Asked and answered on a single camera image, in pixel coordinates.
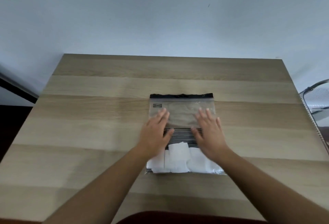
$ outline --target clear plastic bag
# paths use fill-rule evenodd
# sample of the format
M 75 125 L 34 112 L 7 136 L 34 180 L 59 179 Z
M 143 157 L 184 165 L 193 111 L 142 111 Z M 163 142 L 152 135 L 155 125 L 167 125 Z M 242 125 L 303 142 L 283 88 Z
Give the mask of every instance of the clear plastic bag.
M 213 94 L 151 94 L 149 116 L 154 117 L 163 108 L 166 108 L 170 112 L 164 134 L 171 128 L 174 128 L 175 132 L 165 150 L 148 161 L 146 172 L 224 173 L 221 167 L 209 160 L 200 151 L 191 132 L 191 127 L 196 127 L 200 134 L 202 134 L 200 126 L 194 117 L 199 108 L 208 108 L 212 114 L 216 113 Z

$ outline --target hand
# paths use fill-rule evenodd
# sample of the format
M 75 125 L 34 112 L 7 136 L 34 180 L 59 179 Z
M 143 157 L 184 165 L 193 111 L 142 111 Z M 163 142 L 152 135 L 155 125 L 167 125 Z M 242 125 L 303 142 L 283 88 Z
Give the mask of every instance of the hand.
M 206 109 L 206 113 L 204 113 L 201 108 L 199 109 L 199 114 L 195 115 L 195 118 L 202 129 L 203 135 L 201 136 L 196 128 L 191 128 L 196 142 L 201 151 L 210 160 L 215 161 L 221 152 L 229 150 L 220 125 L 220 118 L 214 119 L 209 109 Z
M 163 108 L 155 117 L 150 118 L 142 127 L 136 148 L 148 159 L 158 155 L 163 150 L 174 133 L 174 129 L 163 136 L 164 128 L 169 118 L 169 112 Z

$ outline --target forearm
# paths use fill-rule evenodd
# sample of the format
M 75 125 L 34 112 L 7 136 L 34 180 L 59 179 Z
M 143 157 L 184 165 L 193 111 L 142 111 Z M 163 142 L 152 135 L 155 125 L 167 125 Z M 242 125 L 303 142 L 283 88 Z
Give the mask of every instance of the forearm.
M 271 223 L 327 223 L 329 212 L 228 149 L 216 160 Z
M 68 200 L 45 224 L 110 223 L 148 157 L 133 148 Z

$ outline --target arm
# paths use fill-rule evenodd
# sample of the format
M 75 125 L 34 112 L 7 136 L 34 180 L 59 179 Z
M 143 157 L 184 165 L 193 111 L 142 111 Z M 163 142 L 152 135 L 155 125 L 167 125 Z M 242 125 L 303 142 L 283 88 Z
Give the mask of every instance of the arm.
M 293 191 L 234 153 L 226 144 L 220 119 L 207 109 L 196 115 L 203 137 L 192 132 L 202 152 L 221 166 L 271 223 L 329 223 L 329 212 Z
M 169 112 L 163 109 L 141 130 L 140 140 L 125 156 L 80 190 L 44 224 L 110 223 L 146 162 L 168 144 L 173 130 L 163 136 Z

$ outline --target wood grain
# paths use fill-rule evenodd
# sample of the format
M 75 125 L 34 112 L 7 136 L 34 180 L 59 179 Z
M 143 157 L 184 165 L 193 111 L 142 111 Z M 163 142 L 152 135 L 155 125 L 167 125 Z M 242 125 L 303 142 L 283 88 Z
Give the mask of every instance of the wood grain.
M 42 221 L 138 141 L 151 93 L 213 93 L 230 147 L 329 208 L 329 157 L 281 60 L 65 54 L 0 164 L 0 218 Z M 143 210 L 263 219 L 228 176 L 144 175 Z

